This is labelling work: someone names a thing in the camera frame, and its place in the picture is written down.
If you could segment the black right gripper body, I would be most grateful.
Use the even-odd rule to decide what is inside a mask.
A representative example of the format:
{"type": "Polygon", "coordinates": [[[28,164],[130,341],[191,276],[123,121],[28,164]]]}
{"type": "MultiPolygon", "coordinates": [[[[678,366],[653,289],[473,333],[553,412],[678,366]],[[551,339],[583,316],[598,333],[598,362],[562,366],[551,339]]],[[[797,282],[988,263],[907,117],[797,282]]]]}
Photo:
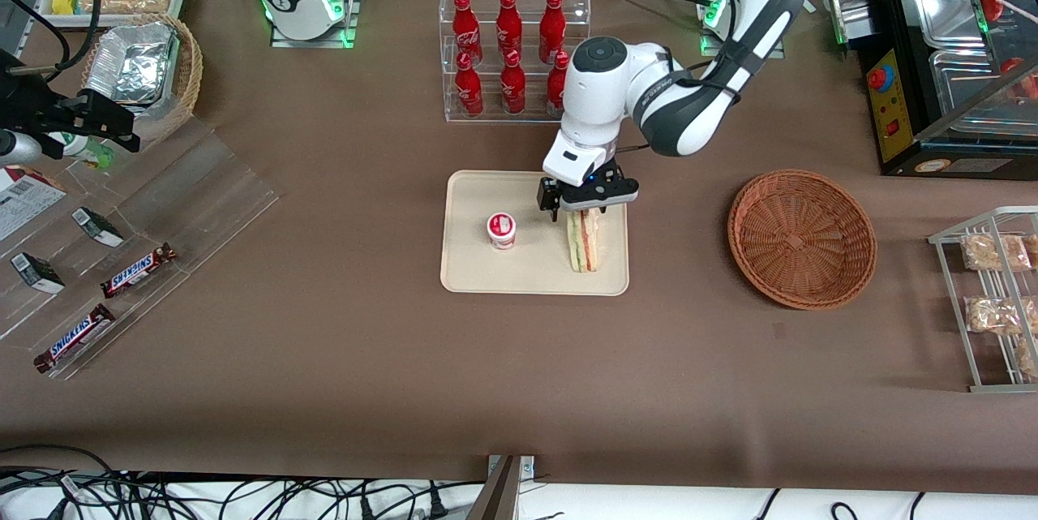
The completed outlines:
{"type": "Polygon", "coordinates": [[[15,76],[10,69],[23,64],[10,52],[1,50],[1,128],[37,140],[42,149],[63,149],[62,140],[52,138],[62,124],[59,97],[40,76],[15,76]]]}

